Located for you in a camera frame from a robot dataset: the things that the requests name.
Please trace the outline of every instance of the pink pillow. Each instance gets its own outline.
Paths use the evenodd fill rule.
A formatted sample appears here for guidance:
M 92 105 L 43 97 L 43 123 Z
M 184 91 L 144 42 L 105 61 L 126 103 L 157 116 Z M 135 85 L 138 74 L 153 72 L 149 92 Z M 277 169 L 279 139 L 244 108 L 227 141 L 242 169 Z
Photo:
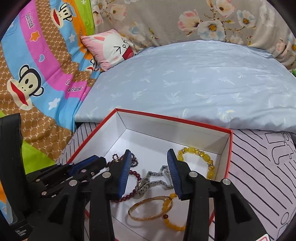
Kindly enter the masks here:
M 104 71 L 134 56 L 127 41 L 114 29 L 91 36 L 81 36 L 80 39 Z

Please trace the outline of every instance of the box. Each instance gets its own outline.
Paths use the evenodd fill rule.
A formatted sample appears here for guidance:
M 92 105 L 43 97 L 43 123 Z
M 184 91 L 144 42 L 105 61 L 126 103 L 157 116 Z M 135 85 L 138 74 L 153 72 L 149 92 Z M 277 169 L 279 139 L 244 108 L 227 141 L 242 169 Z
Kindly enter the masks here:
M 227 177 L 232 145 L 232 130 L 184 120 L 174 117 L 156 115 L 145 112 L 114 109 L 84 140 L 73 154 L 69 162 L 77 163 L 92 155 L 103 156 L 107 162 L 117 153 L 120 157 L 126 149 L 136 156 L 139 164 L 132 170 L 141 177 L 148 171 L 159 172 L 162 165 L 167 165 L 167 151 L 173 148 L 177 155 L 183 147 L 195 147 L 209 154 L 215 165 L 215 178 L 220 181 Z M 184 161 L 191 170 L 206 176 L 207 162 L 200 156 L 186 153 Z M 163 180 L 167 177 L 150 177 L 150 181 Z M 130 175 L 125 195 L 132 192 L 136 178 Z M 128 216 L 129 208 L 149 197 L 169 196 L 174 190 L 165 190 L 162 186 L 148 189 L 141 198 L 135 197 L 125 202 L 111 203 L 115 237 L 119 241 L 181 241 L 184 232 L 176 232 L 165 226 L 162 218 L 151 221 L 137 222 Z M 209 220 L 212 221 L 213 201 L 210 202 Z M 162 201 L 146 203 L 134 212 L 134 216 L 146 217 L 161 212 Z M 189 201 L 173 199 L 173 207 L 169 211 L 171 223 L 178 226 L 186 224 Z

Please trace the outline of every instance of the blue quilt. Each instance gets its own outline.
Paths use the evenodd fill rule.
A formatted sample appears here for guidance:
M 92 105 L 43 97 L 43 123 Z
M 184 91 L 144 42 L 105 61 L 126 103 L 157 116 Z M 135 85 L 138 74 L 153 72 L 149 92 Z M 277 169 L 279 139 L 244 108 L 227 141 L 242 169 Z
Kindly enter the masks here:
M 232 129 L 296 132 L 296 78 L 263 50 L 175 43 L 102 73 L 75 121 L 100 122 L 115 107 Z

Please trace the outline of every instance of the lime green stripe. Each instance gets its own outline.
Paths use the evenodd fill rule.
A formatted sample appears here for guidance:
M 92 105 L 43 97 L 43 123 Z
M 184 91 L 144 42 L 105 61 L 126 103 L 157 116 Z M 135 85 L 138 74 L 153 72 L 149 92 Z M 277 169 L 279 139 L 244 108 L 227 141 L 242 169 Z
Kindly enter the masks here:
M 0 117 L 4 116 L 5 114 L 0 111 Z M 22 142 L 22 159 L 26 174 L 54 164 L 54 161 L 47 155 L 37 150 L 26 141 Z
M 80 17 L 84 23 L 87 35 L 95 34 L 90 0 L 75 0 Z

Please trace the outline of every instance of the beige floral fabric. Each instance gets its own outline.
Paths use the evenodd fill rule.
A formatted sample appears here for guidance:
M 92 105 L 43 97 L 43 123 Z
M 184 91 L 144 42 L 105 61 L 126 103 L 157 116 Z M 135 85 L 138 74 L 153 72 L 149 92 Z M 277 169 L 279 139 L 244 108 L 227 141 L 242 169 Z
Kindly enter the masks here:
M 136 51 L 197 39 L 267 50 L 288 69 L 296 40 L 266 0 L 90 0 L 96 33 L 116 29 Z

